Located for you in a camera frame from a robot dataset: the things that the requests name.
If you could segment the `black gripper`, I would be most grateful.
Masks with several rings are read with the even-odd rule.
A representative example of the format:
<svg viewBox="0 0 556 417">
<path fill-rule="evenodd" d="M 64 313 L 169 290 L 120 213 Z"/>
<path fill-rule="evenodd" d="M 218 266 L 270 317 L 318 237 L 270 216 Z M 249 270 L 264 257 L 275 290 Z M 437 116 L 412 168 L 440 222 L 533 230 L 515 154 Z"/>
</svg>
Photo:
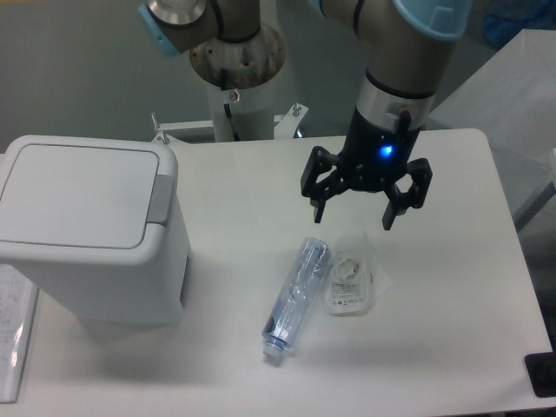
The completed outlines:
<svg viewBox="0 0 556 417">
<path fill-rule="evenodd" d="M 320 223 L 327 200 L 348 189 L 377 193 L 384 191 L 388 205 L 382 225 L 390 230 L 394 220 L 407 209 L 420 209 L 433 178 L 428 159 L 409 160 L 420 130 L 411 129 L 413 118 L 402 109 L 394 129 L 372 124 L 354 110 L 346 141 L 339 154 L 322 146 L 312 148 L 301 175 L 301 195 L 314 208 L 314 222 Z M 397 181 L 409 175 L 412 184 L 401 192 Z"/>
</svg>

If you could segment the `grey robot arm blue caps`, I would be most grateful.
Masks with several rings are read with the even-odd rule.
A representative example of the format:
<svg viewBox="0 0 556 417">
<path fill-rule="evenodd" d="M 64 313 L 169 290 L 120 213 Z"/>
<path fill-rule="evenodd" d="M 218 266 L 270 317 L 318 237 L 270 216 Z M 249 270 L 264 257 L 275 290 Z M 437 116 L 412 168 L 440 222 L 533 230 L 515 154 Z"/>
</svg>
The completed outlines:
<svg viewBox="0 0 556 417">
<path fill-rule="evenodd" d="M 317 1 L 326 18 L 369 45 L 371 59 L 342 150 L 312 149 L 301 194 L 319 222 L 326 202 L 352 189 L 384 193 L 382 217 L 425 202 L 433 177 L 429 162 L 412 159 L 440 80 L 462 37 L 468 1 Z M 147 1 L 139 15 L 158 49 L 188 54 L 196 74 L 218 94 L 214 114 L 234 141 L 243 140 L 261 111 L 247 109 L 251 94 L 271 82 L 285 59 L 281 37 L 261 21 L 256 1 Z"/>
</svg>

